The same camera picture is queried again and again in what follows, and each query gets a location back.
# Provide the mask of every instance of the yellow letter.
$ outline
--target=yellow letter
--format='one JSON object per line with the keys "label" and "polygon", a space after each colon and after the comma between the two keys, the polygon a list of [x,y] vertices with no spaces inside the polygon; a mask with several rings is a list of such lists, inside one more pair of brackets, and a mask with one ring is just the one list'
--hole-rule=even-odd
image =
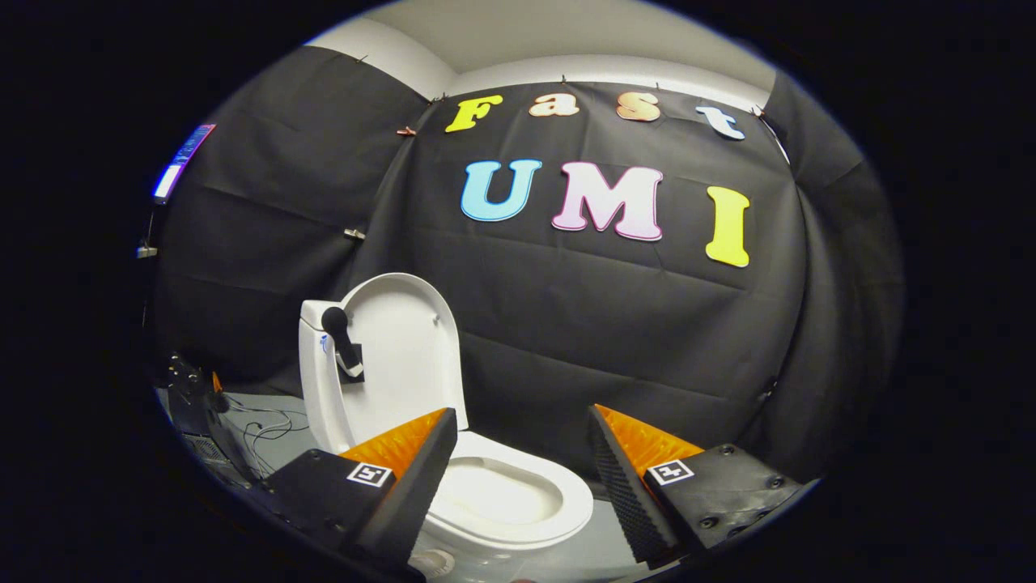
{"label": "yellow letter", "polygon": [[457,104],[457,107],[460,108],[460,111],[457,112],[457,118],[454,119],[453,123],[447,125],[447,132],[459,132],[474,127],[474,119],[485,117],[489,113],[490,104],[500,105],[501,103],[503,103],[503,97],[500,95],[489,95],[488,97],[478,97],[460,101]]}
{"label": "yellow letter", "polygon": [[706,192],[716,203],[716,230],[712,242],[706,244],[706,254],[736,267],[747,265],[745,208],[750,204],[748,198],[738,191],[722,186],[709,186]]}
{"label": "yellow letter", "polygon": [[536,98],[535,105],[528,108],[529,115],[547,117],[549,115],[572,115],[579,112],[576,107],[576,96],[569,93],[551,93]]}
{"label": "yellow letter", "polygon": [[657,107],[658,97],[651,93],[623,93],[618,95],[618,107],[615,112],[623,119],[635,121],[654,121],[662,114]]}

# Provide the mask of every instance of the letter m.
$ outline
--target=letter m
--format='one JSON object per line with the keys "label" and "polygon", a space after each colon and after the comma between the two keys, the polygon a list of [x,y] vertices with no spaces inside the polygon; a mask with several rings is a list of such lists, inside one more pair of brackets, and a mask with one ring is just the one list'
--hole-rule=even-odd
{"label": "letter m", "polygon": [[662,172],[652,168],[630,168],[618,178],[614,187],[601,175],[596,164],[569,162],[562,166],[569,175],[565,204],[551,224],[563,230],[582,230],[583,201],[598,231],[603,231],[623,209],[623,220],[615,223],[615,232],[627,238],[658,240],[662,229],[655,221],[655,187],[662,181]]}

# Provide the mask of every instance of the white toilet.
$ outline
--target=white toilet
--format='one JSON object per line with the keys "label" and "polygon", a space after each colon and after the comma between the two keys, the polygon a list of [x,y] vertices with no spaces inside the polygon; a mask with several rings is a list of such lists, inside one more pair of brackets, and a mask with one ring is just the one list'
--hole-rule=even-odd
{"label": "white toilet", "polygon": [[[321,316],[343,309],[361,346],[364,382],[340,383]],[[467,431],[457,327],[427,281],[391,272],[342,302],[308,300],[298,325],[303,397],[317,444],[341,454],[443,407],[457,412],[457,445],[422,540],[483,562],[527,556],[579,532],[594,499],[579,476]]]}

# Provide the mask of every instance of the toilet lid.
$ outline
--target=toilet lid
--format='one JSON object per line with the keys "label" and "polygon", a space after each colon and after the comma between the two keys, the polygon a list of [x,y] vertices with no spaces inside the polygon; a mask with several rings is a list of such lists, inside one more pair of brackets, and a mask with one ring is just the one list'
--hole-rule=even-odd
{"label": "toilet lid", "polygon": [[379,274],[349,291],[342,309],[364,365],[363,383],[342,383],[353,444],[443,407],[467,429],[457,326],[430,283]]}

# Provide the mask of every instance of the ceiling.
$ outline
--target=ceiling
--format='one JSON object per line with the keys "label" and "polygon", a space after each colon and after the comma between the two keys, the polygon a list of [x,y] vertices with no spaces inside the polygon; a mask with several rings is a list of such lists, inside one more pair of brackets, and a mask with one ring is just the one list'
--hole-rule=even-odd
{"label": "ceiling", "polygon": [[458,74],[555,55],[626,55],[713,70],[769,91],[774,68],[682,14],[636,0],[402,0],[363,14]]}

